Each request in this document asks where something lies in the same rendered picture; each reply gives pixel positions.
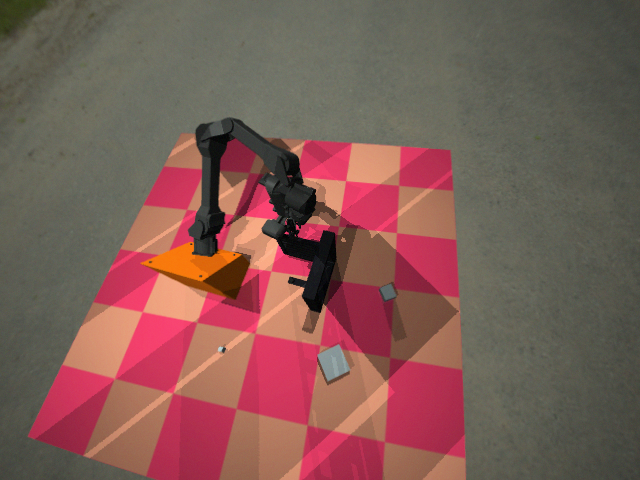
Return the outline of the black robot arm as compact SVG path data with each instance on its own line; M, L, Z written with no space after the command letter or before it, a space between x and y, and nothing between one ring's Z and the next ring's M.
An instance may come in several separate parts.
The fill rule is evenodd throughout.
M225 213L219 207L220 161L227 143L235 138L259 155L274 174L266 172L258 183L265 186L273 203L287 204L285 217L305 225L316 210L316 189L303 185L295 153L272 145L237 118L201 124L196 129L197 149L202 156L201 206L188 229L194 238L192 255L212 257L219 250L217 234L225 224Z

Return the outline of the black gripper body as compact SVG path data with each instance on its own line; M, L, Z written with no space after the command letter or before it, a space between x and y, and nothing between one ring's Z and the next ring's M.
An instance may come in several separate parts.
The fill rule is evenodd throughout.
M267 219L267 221L265 222L265 224L263 225L263 227L261 228L263 234L274 238L276 240L281 240L283 235L285 234L286 231L286 224L285 221L287 219L287 217L285 217L285 210L287 210L287 204L275 204L271 201L271 199L269 199L268 201L270 204L273 204L273 211L277 212L277 215L279 215L277 217L277 219L275 221L272 221L270 219Z

